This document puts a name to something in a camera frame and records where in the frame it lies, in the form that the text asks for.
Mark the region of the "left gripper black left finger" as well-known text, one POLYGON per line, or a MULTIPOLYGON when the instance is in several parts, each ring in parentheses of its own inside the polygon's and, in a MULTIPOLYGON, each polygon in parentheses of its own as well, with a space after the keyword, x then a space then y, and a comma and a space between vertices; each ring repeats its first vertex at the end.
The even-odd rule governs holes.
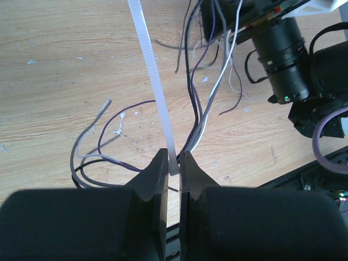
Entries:
POLYGON ((1 206, 1 260, 164 260, 168 152, 125 185, 33 189, 1 206))

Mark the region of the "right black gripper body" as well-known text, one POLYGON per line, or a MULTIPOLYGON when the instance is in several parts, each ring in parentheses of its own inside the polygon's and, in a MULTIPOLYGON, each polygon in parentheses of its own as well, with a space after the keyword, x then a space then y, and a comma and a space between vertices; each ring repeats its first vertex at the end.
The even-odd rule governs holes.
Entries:
POLYGON ((284 17, 298 6, 299 1, 202 1, 204 37, 215 40, 225 30, 234 32, 239 22, 237 44, 251 39, 254 45, 298 45, 297 23, 284 17))

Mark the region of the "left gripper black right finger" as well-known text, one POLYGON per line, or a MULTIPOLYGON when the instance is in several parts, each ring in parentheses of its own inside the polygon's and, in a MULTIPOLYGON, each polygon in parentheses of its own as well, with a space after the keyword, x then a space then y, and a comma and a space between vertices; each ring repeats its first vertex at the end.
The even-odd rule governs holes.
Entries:
POLYGON ((222 187, 181 154, 181 260, 347 260, 347 226, 321 192, 222 187))

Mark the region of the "white zip tie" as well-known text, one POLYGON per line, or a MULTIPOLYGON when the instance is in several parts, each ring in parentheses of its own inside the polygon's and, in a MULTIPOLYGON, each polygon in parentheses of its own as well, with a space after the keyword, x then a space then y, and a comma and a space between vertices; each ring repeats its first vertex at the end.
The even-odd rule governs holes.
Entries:
POLYGON ((128 1, 128 6, 135 25, 135 30, 139 38, 142 54, 148 70, 150 82, 152 84, 154 98, 157 104, 161 124, 165 136, 165 141, 169 157, 169 174, 171 176, 179 174, 179 166, 176 159, 175 142, 170 123, 169 112, 166 105, 165 96, 157 68, 156 58, 148 33, 142 5, 140 1, 128 1))

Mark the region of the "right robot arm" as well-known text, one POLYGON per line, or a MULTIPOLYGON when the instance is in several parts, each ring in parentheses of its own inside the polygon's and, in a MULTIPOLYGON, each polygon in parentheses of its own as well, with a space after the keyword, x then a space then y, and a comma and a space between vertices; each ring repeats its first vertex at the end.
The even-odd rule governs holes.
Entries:
POLYGON ((252 40, 270 81, 270 103, 291 104, 289 120, 310 138, 318 122, 347 105, 347 42, 321 50, 305 45, 295 11, 308 1, 203 1, 206 40, 227 30, 252 40))

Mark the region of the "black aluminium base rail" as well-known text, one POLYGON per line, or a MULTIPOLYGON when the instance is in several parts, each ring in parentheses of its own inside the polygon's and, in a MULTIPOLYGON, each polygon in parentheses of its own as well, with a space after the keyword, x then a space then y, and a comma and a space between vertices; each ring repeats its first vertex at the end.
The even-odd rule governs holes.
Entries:
MULTIPOLYGON (((347 175, 331 173, 313 161, 260 186, 267 189, 323 191, 343 211, 347 210, 347 175)), ((180 260, 179 224, 166 229, 166 260, 180 260)))

